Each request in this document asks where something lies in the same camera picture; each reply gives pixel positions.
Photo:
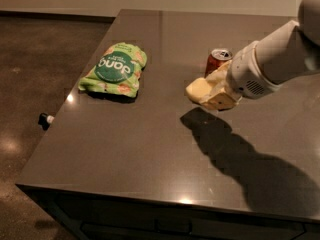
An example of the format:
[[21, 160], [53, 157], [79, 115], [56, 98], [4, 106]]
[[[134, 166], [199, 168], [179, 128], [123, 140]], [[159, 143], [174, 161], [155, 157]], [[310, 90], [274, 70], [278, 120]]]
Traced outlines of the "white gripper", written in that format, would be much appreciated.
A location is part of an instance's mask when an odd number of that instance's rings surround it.
[[210, 73], [205, 80], [215, 85], [201, 98], [201, 105], [209, 110], [228, 110], [238, 105], [243, 97], [259, 99], [280, 89], [262, 72], [256, 57], [258, 41], [236, 53]]

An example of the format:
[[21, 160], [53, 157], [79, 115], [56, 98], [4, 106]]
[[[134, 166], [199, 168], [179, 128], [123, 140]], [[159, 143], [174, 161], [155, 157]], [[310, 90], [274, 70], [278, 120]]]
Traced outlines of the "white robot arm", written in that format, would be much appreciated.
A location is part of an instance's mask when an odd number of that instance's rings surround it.
[[302, 0], [296, 20], [244, 47], [229, 65], [206, 78], [212, 87], [200, 104], [225, 110], [243, 97], [258, 99], [276, 92], [290, 79], [318, 73], [319, 51], [320, 0]]

